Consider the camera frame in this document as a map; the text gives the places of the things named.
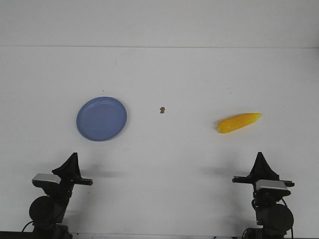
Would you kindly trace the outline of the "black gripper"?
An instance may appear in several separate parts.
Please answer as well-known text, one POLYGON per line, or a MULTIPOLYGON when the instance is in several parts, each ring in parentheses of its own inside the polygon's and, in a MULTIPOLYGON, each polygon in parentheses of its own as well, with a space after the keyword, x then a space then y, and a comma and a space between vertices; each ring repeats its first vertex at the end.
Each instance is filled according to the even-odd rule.
POLYGON ((251 184, 253 186, 253 207, 270 207, 271 205, 277 204, 279 201, 283 200, 284 197, 289 196, 291 194, 289 188, 295 186, 294 182, 287 180, 280 180, 280 177, 277 173, 275 173, 269 164, 267 163, 262 152, 258 152, 255 163, 250 171, 249 178, 234 176, 232 179, 233 183, 240 184, 251 184), (256 182, 258 180, 253 180, 251 178, 257 178, 261 175, 262 179, 266 180, 277 180, 283 181, 287 187, 287 191, 283 190, 256 190, 256 182))
POLYGON ((92 179, 81 177, 77 152, 74 152, 60 167, 53 169, 52 173, 61 178, 60 184, 58 186, 48 186, 42 189, 47 196, 64 208, 69 204, 74 185, 93 185, 92 179))

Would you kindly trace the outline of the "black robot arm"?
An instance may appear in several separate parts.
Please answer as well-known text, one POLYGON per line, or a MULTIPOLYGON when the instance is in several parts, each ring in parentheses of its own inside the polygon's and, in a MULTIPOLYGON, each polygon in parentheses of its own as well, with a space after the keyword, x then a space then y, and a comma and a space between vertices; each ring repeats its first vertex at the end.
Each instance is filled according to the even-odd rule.
POLYGON ((41 188, 45 195, 35 199, 29 207, 34 226, 33 239, 71 239, 73 235, 62 224, 75 185, 91 186, 93 180, 81 176, 78 153, 74 152, 51 174, 38 173, 32 179, 33 186, 41 188))
POLYGON ((252 208, 256 215, 256 225, 260 228, 247 228, 243 239, 283 239, 287 231, 293 231, 294 216, 284 197, 291 194, 289 188, 294 182, 281 180, 267 163, 261 152, 257 153, 254 165, 248 176, 235 176, 233 183, 253 186, 252 208))

